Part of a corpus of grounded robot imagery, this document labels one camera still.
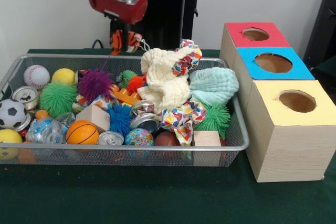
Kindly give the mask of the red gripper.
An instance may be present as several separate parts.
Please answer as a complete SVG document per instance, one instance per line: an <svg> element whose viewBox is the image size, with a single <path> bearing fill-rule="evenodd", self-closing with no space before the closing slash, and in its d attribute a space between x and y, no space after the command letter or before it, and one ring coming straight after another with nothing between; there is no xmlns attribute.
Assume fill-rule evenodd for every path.
<svg viewBox="0 0 336 224"><path fill-rule="evenodd" d="M122 23L122 50L128 51L130 24L140 22L147 10L148 0L89 0L90 6L105 16L116 17ZM117 30L117 20L110 20L109 37Z"/></svg>

